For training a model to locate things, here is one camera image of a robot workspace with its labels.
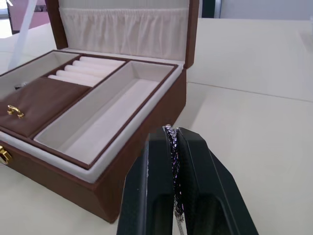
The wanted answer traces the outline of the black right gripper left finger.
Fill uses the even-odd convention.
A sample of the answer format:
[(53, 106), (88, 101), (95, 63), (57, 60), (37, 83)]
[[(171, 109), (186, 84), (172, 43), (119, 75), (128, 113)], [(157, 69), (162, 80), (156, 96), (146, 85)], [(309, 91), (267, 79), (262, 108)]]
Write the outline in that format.
[(127, 174), (117, 234), (172, 234), (173, 184), (170, 144), (163, 128), (158, 128), (147, 136)]

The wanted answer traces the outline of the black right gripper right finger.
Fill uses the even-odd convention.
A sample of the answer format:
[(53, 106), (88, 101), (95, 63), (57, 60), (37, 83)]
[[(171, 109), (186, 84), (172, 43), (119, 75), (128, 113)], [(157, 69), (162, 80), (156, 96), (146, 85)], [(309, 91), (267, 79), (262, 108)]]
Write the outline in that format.
[(189, 235), (256, 235), (232, 174), (200, 134), (178, 130), (180, 181)]

